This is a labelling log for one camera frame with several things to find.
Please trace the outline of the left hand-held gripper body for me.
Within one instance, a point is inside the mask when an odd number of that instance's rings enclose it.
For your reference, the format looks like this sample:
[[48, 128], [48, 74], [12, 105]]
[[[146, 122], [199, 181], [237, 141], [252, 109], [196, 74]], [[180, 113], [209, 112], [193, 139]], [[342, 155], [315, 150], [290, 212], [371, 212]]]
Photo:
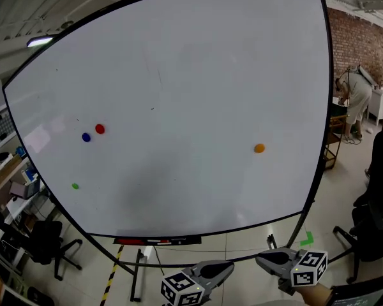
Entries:
[[202, 306], [209, 298], [207, 273], [176, 272], [162, 278], [160, 293], [167, 306]]

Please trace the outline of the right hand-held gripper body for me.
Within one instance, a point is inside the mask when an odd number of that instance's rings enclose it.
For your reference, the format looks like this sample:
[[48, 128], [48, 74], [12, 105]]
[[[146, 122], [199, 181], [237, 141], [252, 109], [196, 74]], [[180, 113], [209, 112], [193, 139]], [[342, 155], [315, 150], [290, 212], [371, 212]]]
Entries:
[[319, 250], [299, 250], [289, 252], [290, 259], [282, 266], [278, 279], [278, 289], [293, 295], [296, 288], [312, 287], [327, 270], [328, 253]]

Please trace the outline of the person's right forearm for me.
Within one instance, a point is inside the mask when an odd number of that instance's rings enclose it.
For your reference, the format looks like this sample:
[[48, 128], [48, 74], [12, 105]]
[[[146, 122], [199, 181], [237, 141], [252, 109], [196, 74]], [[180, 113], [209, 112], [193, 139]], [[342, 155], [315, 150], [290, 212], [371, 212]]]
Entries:
[[319, 283], [315, 286], [298, 287], [296, 291], [307, 306], [325, 306], [332, 293], [331, 289]]

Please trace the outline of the green floor tape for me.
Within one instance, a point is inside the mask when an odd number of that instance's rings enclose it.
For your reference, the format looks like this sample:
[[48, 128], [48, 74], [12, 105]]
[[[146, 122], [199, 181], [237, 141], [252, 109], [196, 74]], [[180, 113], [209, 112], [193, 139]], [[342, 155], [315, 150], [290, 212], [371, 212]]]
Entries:
[[309, 246], [314, 243], [313, 234], [311, 231], [306, 231], [306, 239], [299, 242], [300, 246]]

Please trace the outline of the red and black board eraser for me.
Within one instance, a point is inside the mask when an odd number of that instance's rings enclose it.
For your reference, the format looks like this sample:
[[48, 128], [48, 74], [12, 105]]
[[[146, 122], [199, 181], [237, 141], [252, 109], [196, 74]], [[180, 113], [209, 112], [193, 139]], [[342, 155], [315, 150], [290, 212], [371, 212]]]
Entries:
[[166, 245], [195, 245], [201, 244], [202, 237], [192, 235], [187, 237], [160, 237], [160, 238], [115, 238], [113, 244], [116, 245], [136, 245], [136, 246], [166, 246]]

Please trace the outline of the dark laptop screen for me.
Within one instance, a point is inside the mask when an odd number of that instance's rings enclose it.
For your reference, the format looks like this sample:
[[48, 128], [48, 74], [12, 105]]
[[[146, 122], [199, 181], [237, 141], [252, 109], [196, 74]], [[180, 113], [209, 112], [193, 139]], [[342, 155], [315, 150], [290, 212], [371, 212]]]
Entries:
[[346, 286], [334, 286], [326, 306], [383, 306], [383, 276]]

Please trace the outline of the yellow black striped floor tape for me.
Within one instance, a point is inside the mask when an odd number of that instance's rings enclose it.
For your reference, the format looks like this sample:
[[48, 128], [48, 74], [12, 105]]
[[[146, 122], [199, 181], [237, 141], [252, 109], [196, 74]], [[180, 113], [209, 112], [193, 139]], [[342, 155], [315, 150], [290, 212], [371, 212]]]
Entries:
[[[116, 257], [118, 261], [120, 260], [123, 248], [124, 248], [124, 245], [120, 245], [120, 247], [118, 249], [117, 257]], [[112, 267], [112, 271], [111, 271], [111, 273], [109, 275], [109, 279], [108, 279], [107, 285], [106, 285], [105, 290], [103, 292], [103, 296], [102, 296], [102, 299], [101, 299], [101, 302], [100, 302], [100, 306], [105, 306], [105, 304], [106, 304], [106, 301], [107, 301], [107, 298], [108, 298], [108, 295], [109, 295], [109, 291], [110, 291], [110, 288], [112, 286], [113, 279], [114, 279], [114, 276], [115, 276], [117, 268], [118, 268], [118, 264], [117, 264], [117, 262], [115, 262], [113, 267]]]

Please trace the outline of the wooden cart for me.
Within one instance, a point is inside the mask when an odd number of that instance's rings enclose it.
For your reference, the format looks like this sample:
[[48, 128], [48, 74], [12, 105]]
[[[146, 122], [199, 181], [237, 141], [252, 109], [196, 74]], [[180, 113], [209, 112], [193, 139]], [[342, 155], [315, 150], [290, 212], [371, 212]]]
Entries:
[[345, 131], [346, 115], [331, 117], [324, 149], [325, 170], [334, 168]]

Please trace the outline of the green bin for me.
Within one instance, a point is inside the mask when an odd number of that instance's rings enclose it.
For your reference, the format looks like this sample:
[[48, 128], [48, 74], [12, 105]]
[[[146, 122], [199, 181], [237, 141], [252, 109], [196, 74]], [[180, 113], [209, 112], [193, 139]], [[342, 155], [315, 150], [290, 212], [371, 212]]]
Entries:
[[347, 115], [347, 107], [345, 105], [339, 104], [338, 97], [332, 98], [330, 111], [331, 111], [331, 117]]

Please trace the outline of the white table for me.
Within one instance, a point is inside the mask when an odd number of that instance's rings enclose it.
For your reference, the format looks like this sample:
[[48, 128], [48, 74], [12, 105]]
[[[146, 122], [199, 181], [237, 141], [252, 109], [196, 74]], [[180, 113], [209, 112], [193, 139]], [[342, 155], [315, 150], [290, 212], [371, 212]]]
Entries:
[[383, 120], [383, 87], [372, 89], [372, 95], [367, 108], [367, 118], [372, 115], [375, 117], [376, 126]]

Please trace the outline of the white whiteboard with black stand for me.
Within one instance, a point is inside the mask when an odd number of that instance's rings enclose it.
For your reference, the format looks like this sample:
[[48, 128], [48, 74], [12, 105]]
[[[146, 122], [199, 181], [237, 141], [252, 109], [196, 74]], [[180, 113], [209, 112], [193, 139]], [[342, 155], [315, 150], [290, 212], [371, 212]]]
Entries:
[[[100, 237], [203, 238], [290, 217], [296, 237], [332, 84], [326, 0], [121, 0], [38, 49], [3, 94], [52, 202], [108, 255]], [[136, 283], [157, 269], [159, 292], [200, 263], [152, 263], [154, 247], [117, 264]]]

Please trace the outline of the cluttered storage shelf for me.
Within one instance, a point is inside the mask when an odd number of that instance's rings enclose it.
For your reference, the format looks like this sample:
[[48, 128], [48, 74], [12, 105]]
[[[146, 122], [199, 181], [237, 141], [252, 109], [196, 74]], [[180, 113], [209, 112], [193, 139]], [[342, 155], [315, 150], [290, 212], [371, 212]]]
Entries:
[[[11, 185], [14, 183], [27, 184], [24, 172], [31, 165], [28, 157], [17, 153], [21, 143], [13, 127], [10, 114], [6, 105], [0, 106], [0, 211], [4, 221], [13, 224], [21, 219], [21, 213], [33, 204], [33, 199], [24, 200], [10, 194]], [[9, 273], [8, 282], [15, 283], [16, 275], [22, 272], [17, 268], [26, 251], [17, 247], [5, 237], [5, 232], [0, 229], [0, 266]]]

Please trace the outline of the ceiling light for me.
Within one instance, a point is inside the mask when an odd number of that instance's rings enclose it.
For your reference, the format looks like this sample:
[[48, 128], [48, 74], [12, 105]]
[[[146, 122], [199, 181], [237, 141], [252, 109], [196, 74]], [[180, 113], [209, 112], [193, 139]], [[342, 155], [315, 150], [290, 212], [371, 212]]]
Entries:
[[32, 47], [37, 47], [40, 45], [44, 45], [52, 41], [54, 38], [53, 35], [45, 35], [45, 36], [37, 36], [34, 38], [31, 38], [27, 43], [26, 47], [27, 48], [32, 48]]

